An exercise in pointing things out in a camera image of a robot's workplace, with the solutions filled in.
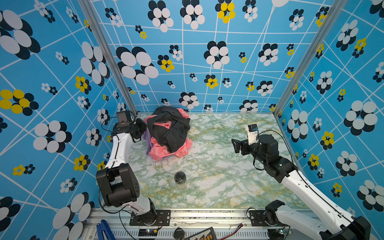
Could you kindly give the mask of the aluminium front rail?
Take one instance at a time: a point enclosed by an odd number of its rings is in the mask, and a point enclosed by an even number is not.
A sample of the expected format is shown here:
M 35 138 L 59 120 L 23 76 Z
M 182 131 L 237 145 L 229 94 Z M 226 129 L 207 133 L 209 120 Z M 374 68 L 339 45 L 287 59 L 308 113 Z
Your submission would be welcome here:
M 277 227 L 252 227 L 246 212 L 249 209 L 169 209 L 171 220 L 169 226 L 130 226 L 131 214 L 127 211 L 119 215 L 109 215 L 101 209 L 95 209 L 85 226 L 82 240 L 99 240 L 97 224 L 106 220 L 116 240 L 174 240 L 176 228 L 185 233 L 198 232 L 212 227 L 217 239 L 223 240 L 313 240 L 300 231 L 285 225 Z M 296 210 L 311 218 L 318 217 L 310 210 Z M 158 230 L 156 237 L 139 237 L 139 229 Z

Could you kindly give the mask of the black denim cloth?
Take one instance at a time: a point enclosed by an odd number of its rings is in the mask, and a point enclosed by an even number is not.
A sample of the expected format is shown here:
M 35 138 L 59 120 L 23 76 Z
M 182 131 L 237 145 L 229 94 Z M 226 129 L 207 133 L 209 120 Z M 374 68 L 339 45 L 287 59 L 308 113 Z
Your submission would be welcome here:
M 178 151 L 184 145 L 189 130 L 189 124 L 185 125 L 176 122 L 171 125 L 170 129 L 163 136 L 163 143 L 170 153 Z

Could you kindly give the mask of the round dark cap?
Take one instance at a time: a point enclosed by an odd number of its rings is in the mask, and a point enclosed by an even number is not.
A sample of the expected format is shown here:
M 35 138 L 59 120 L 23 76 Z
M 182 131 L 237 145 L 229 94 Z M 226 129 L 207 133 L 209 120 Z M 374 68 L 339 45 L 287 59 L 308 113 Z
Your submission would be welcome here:
M 186 236 L 185 231 L 180 227 L 176 228 L 174 233 L 173 233 L 173 238 L 175 240 L 184 240 L 185 236 Z

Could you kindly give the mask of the clear jar black lid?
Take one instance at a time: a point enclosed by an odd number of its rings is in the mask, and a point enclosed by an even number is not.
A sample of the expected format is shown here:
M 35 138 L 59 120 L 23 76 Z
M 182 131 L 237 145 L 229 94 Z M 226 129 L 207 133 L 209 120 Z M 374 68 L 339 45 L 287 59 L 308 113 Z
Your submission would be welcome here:
M 179 189 L 185 189 L 187 187 L 187 176 L 184 172 L 179 171 L 175 173 L 174 180 L 176 183 L 177 188 Z

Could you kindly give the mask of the pink patterned cloth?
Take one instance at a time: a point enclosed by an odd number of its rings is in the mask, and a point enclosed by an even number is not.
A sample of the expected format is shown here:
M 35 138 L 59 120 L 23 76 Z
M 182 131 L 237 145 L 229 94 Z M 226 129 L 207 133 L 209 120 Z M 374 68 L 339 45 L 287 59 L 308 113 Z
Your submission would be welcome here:
M 189 153 L 193 145 L 188 138 L 190 116 L 183 109 L 159 107 L 144 122 L 147 129 L 143 138 L 152 159 L 160 161 L 172 155 L 181 158 Z

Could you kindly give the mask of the purple cloth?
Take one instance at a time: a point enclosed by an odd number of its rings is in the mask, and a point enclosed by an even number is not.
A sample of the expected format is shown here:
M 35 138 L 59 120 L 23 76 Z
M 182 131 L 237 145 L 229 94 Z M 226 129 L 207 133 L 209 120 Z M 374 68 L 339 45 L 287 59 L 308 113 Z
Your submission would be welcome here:
M 151 142 L 152 135 L 148 129 L 143 134 L 143 139 L 147 144 L 147 155 L 150 154 L 151 149 L 153 148 L 153 143 Z

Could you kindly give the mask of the black keypad device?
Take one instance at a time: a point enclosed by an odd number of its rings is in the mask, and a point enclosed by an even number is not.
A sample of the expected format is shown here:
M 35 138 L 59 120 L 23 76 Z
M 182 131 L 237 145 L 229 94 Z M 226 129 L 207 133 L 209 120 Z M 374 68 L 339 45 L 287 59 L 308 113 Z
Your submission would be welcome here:
M 217 240 L 216 233 L 212 227 L 198 232 L 187 232 L 185 240 Z

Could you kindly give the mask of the dark grey cloth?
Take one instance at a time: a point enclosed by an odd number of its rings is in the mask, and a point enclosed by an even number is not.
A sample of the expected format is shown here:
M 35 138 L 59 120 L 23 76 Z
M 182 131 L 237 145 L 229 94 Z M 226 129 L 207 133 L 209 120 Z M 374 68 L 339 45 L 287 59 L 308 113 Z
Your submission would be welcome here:
M 180 111 L 173 107 L 158 107 L 153 112 L 154 117 L 147 120 L 147 126 L 151 135 L 160 145 L 164 145 L 163 136 L 176 122 L 190 124 L 190 117 L 185 117 Z

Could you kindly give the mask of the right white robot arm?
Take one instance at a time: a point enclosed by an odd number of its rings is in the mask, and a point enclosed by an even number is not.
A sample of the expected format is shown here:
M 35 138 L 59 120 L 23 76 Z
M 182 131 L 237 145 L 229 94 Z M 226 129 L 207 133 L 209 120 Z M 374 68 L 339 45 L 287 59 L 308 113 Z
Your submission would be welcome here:
M 304 215 L 275 200 L 265 207 L 270 225 L 285 224 L 313 240 L 369 240 L 371 224 L 364 217 L 354 217 L 316 188 L 299 169 L 279 153 L 279 144 L 272 135 L 261 135 L 258 142 L 232 140 L 235 153 L 251 155 L 259 161 L 278 183 L 298 196 L 318 217 Z

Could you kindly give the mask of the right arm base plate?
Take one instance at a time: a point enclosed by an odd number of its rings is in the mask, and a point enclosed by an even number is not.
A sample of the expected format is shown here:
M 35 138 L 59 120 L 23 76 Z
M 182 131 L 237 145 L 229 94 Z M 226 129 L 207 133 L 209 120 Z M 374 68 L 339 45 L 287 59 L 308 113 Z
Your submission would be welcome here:
M 273 224 L 268 223 L 267 222 L 267 218 L 264 215 L 264 212 L 265 211 L 263 211 L 263 210 L 254 210 L 254 209 L 248 210 L 246 212 L 246 216 L 251 221 L 252 227 L 277 227 L 277 228 L 283 228 L 285 226 L 284 224 L 282 224 L 280 222 L 273 223 Z

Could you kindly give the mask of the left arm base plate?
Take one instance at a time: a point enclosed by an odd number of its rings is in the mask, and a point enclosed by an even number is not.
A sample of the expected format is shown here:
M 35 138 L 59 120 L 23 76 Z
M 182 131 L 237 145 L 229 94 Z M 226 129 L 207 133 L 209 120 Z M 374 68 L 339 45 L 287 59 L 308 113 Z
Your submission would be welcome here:
M 130 226 L 169 226 L 171 220 L 170 210 L 156 210 L 156 214 L 148 212 L 147 214 L 136 216 L 130 219 Z

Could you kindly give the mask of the small circuit board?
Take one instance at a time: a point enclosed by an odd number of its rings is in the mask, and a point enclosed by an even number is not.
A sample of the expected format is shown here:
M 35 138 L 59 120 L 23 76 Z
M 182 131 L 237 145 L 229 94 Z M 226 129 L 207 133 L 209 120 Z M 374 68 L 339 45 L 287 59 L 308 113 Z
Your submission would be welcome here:
M 156 237 L 158 235 L 158 230 L 155 229 L 139 229 L 139 237 Z

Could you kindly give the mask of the blue clamp tool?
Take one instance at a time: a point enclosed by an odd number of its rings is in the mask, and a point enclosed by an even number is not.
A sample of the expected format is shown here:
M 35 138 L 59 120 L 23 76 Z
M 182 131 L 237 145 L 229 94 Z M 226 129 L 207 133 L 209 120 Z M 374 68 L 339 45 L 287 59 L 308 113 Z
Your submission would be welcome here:
M 97 224 L 97 235 L 99 240 L 116 240 L 106 220 L 101 220 Z

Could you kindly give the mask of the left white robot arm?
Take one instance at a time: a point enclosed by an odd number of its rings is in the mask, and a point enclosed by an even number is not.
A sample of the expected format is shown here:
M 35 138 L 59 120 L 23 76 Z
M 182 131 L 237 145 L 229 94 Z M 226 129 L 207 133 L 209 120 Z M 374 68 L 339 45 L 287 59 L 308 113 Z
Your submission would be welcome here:
M 107 207 L 131 210 L 134 219 L 145 225 L 152 225 L 157 218 L 154 203 L 140 193 L 140 185 L 128 163 L 134 140 L 141 139 L 147 129 L 142 119 L 120 121 L 114 125 L 111 137 L 113 148 L 104 169 L 96 173 L 99 197 Z

